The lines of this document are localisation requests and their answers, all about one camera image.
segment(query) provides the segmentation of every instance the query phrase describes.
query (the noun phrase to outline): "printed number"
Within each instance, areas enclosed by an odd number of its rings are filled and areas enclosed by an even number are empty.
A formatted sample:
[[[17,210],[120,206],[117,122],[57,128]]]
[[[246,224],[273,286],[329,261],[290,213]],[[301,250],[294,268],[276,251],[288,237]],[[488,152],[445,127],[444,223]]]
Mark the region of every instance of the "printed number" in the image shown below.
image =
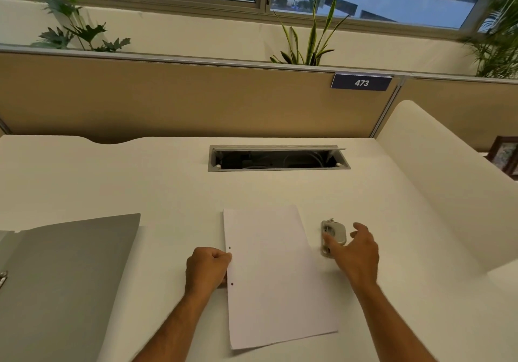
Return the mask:
[[[356,86],[369,86],[369,80],[368,79],[359,79],[355,83]]]

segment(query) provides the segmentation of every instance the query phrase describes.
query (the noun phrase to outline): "window frame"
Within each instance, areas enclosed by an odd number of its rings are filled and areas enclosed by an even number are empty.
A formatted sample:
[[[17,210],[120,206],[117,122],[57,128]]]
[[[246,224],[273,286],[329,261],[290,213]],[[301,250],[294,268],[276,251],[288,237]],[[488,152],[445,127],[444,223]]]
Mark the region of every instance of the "window frame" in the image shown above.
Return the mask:
[[[489,0],[478,0],[459,29],[407,25],[369,19],[346,19],[338,30],[460,40],[477,33],[478,28],[489,13],[488,4]],[[279,24],[274,9],[271,8],[270,0],[256,0],[255,2],[237,0],[81,0],[80,5]],[[284,11],[276,11],[276,13],[285,25],[311,27],[313,24],[311,15]],[[339,23],[340,19],[333,18],[332,25]],[[322,28],[325,21],[326,17],[317,16],[317,27]]]

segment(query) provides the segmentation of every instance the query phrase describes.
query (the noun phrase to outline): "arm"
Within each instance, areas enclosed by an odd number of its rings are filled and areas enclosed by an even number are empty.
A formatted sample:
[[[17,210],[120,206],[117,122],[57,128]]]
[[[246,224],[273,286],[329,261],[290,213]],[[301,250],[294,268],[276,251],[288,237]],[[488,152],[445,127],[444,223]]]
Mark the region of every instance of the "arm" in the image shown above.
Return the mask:
[[[212,292],[223,282],[232,254],[196,248],[187,259],[185,294],[133,362],[184,362],[198,320]]]
[[[363,224],[354,223],[354,228],[347,246],[329,234],[323,238],[358,297],[380,362],[437,362],[376,283],[379,255],[374,237]]]

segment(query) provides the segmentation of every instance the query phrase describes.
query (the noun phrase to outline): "white desk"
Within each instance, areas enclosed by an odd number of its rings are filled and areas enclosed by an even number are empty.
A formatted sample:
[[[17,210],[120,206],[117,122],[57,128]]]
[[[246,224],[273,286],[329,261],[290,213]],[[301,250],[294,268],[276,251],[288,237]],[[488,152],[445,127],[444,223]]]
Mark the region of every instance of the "white desk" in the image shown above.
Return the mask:
[[[347,148],[351,169],[209,173],[210,144],[337,144]],[[3,136],[0,189],[0,229],[142,214],[99,362],[129,361],[155,332],[183,293],[194,247],[224,249],[223,208],[267,203],[298,206],[340,331],[232,353],[226,291],[217,290],[189,361],[377,360],[350,286],[318,252],[320,221],[330,217],[371,228],[381,286],[439,360],[518,355],[516,301],[481,273],[375,140],[150,137],[99,145],[70,136]]]

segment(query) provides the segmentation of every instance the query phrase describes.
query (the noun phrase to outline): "gray folder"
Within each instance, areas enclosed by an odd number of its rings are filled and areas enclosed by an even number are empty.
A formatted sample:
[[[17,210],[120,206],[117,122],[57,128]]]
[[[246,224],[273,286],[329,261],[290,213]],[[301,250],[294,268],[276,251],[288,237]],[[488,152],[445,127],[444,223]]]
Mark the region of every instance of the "gray folder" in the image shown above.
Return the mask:
[[[0,237],[1,361],[97,360],[139,221],[102,217]]]

